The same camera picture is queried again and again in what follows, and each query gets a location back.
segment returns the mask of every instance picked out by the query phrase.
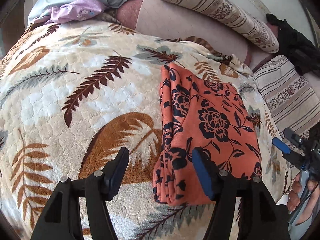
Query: finger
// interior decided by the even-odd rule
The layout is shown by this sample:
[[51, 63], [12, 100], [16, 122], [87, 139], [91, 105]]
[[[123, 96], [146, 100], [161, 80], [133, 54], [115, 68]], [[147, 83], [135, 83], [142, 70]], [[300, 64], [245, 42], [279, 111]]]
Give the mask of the finger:
[[314, 181], [314, 180], [309, 180], [308, 181], [308, 190], [309, 191], [313, 191], [314, 188], [318, 185], [318, 182], [317, 181]]
[[290, 212], [294, 211], [296, 207], [297, 206], [293, 205], [290, 200], [287, 202], [287, 208]]
[[300, 179], [300, 173], [297, 174], [297, 176], [295, 177], [295, 181], [299, 181]]
[[298, 197], [298, 195], [293, 190], [290, 191], [290, 193], [289, 193], [289, 201], [294, 206], [297, 206], [300, 203], [300, 198]]
[[298, 182], [298, 181], [295, 181], [293, 184], [292, 184], [292, 190], [298, 194], [301, 190], [302, 190], [302, 186], [301, 184]]
[[[317, 183], [314, 185], [314, 183], [313, 183], [314, 181], [309, 181], [309, 182], [311, 182], [311, 183], [310, 183], [310, 188], [309, 187], [308, 188], [309, 188], [309, 190], [311, 188], [313, 190]], [[308, 204], [306, 205], [303, 213], [301, 214], [300, 218], [298, 219], [297, 224], [303, 223], [312, 215], [313, 209], [316, 206], [316, 203], [318, 202], [319, 196], [320, 196], [320, 189], [319, 189], [319, 187], [317, 187], [316, 190], [311, 195], [311, 197], [308, 201]]]

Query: beige striped cushion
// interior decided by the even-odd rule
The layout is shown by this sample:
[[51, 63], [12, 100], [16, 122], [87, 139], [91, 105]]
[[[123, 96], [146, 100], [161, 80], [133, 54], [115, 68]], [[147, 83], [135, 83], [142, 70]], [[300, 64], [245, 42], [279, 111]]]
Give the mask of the beige striped cushion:
[[269, 53], [279, 50], [279, 43], [263, 22], [249, 16], [229, 0], [165, 0], [207, 15], [246, 37], [253, 44]]
[[[270, 109], [283, 141], [292, 150], [301, 153], [284, 138], [283, 131], [290, 127], [301, 137], [309, 137], [309, 129], [320, 121], [320, 101], [315, 91], [282, 55], [263, 65], [252, 78]], [[290, 168], [294, 178], [299, 170], [293, 165]]]

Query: brown leaf pattern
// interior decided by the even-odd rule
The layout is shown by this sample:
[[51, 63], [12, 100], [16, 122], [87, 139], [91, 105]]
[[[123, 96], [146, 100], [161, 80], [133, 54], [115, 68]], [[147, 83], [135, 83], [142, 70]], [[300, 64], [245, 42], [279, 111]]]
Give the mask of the brown leaf pattern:
[[47, 55], [49, 51], [50, 50], [47, 49], [46, 46], [40, 46], [39, 48], [32, 50], [20, 60], [20, 62], [10, 71], [8, 75], [17, 72], [18, 70], [31, 67], [37, 61]]
[[146, 46], [137, 46], [138, 51], [141, 53], [135, 55], [135, 57], [140, 59], [149, 60], [150, 63], [153, 64], [168, 64], [170, 62], [176, 62], [181, 65], [183, 68], [186, 68], [181, 63], [177, 61], [177, 59], [182, 57], [181, 53], [172, 52], [171, 49], [167, 46], [161, 46], [159, 48], [151, 48]]
[[269, 114], [268, 113], [265, 113], [265, 121], [266, 121], [266, 127], [267, 127], [267, 130], [269, 132], [269, 134], [273, 137], [277, 137], [277, 130], [273, 127], [273, 125], [271, 124], [271, 118], [269, 117]]
[[194, 65], [196, 70], [198, 70], [197, 74], [200, 75], [203, 73], [202, 79], [211, 82], [222, 82], [217, 73], [210, 67], [208, 62], [199, 61], [196, 57], [194, 58], [197, 60], [197, 63]]
[[127, 113], [103, 126], [93, 137], [79, 171], [86, 178], [113, 160], [119, 149], [126, 146], [130, 162], [122, 183], [151, 181], [152, 171], [161, 152], [162, 130], [154, 128], [152, 118], [143, 113]]
[[287, 184], [288, 184], [288, 172], [286, 171], [285, 177], [284, 177], [284, 188], [283, 188], [282, 195], [284, 195], [285, 192], [287, 191]]
[[76, 106], [79, 106], [79, 101], [82, 101], [83, 97], [87, 98], [89, 93], [94, 92], [94, 88], [100, 89], [100, 84], [106, 86], [108, 80], [114, 81], [114, 77], [121, 78], [119, 71], [124, 73], [124, 68], [129, 68], [128, 64], [131, 64], [131, 58], [122, 56], [109, 56], [106, 59], [104, 66], [101, 69], [95, 70], [94, 74], [85, 78], [87, 81], [82, 82], [80, 86], [76, 88], [68, 100], [65, 102], [65, 106], [61, 109], [65, 111], [64, 120], [69, 127], [72, 121], [72, 110], [76, 110]]
[[115, 33], [123, 33], [123, 34], [127, 34], [127, 35], [131, 34], [133, 36], [135, 34], [134, 30], [132, 30], [130, 28], [126, 28], [126, 27], [119, 25], [119, 24], [112, 23], [108, 27], [110, 28], [111, 31], [113, 31]]
[[25, 52], [27, 49], [30, 49], [33, 45], [35, 45], [38, 41], [40, 41], [41, 39], [48, 37], [50, 34], [54, 33], [57, 31], [57, 29], [59, 28], [60, 24], [55, 24], [55, 25], [51, 25], [49, 26], [47, 32], [40, 36], [39, 38], [35, 39], [26, 49], [20, 51], [20, 53], [17, 55], [16, 59], [19, 57], [20, 54], [22, 54], [23, 52]]
[[22, 203], [24, 220], [26, 219], [28, 209], [30, 210], [30, 226], [33, 229], [48, 200], [48, 197], [52, 194], [52, 190], [46, 187], [42, 187], [37, 184], [32, 185], [32, 181], [44, 184], [52, 183], [49, 178], [44, 175], [40, 175], [35, 171], [40, 172], [52, 170], [52, 167], [44, 163], [33, 162], [33, 159], [39, 160], [41, 158], [46, 158], [49, 156], [48, 154], [40, 150], [30, 151], [33, 149], [43, 149], [48, 145], [40, 143], [31, 143], [26, 145], [20, 129], [18, 129], [18, 131], [23, 147], [17, 152], [12, 161], [12, 166], [15, 166], [11, 177], [11, 180], [14, 179], [12, 193], [15, 192], [21, 184], [18, 190], [17, 206], [20, 208]]
[[224, 65], [221, 63], [220, 65], [220, 72], [224, 76], [232, 77], [232, 78], [238, 78], [239, 74], [237, 71], [233, 70], [231, 67]]
[[13, 60], [13, 55], [20, 49], [23, 44], [25, 44], [25, 42], [31, 37], [31, 35], [32, 32], [28, 32], [28, 30], [26, 30], [21, 38], [17, 41], [17, 43], [12, 46], [7, 55], [5, 55], [5, 57], [0, 61], [0, 78], [2, 77], [2, 74], [4, 73], [7, 65], [11, 62], [11, 60]]
[[90, 228], [83, 228], [82, 233], [84, 236], [91, 235]]

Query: folded orange cloth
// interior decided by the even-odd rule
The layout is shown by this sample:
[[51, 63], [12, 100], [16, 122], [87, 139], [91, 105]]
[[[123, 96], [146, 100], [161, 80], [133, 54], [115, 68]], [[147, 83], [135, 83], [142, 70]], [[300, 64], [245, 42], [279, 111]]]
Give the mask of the folded orange cloth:
[[195, 147], [234, 177], [262, 178], [258, 139], [232, 84], [200, 79], [174, 63], [164, 65], [161, 75], [163, 139], [153, 170], [155, 200], [172, 206], [211, 202], [192, 165]]

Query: fleece blanket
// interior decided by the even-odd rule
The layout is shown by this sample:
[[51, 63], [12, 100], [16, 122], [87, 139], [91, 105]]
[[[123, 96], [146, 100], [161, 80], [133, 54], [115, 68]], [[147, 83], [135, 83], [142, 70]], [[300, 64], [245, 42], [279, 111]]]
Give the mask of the fleece blanket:
[[[204, 236], [214, 203], [171, 207], [154, 200], [152, 171], [163, 134], [160, 70], [169, 63], [237, 90], [258, 138], [256, 173], [279, 200], [291, 178], [271, 145], [280, 135], [270, 111], [246, 65], [236, 57], [225, 64], [215, 58], [193, 42], [164, 41], [95, 20], [26, 32], [0, 63], [0, 209], [21, 239], [30, 239], [61, 176], [85, 178], [121, 146], [129, 149], [130, 162], [119, 194], [107, 202], [118, 238]], [[84, 199], [80, 211], [90, 239]]]

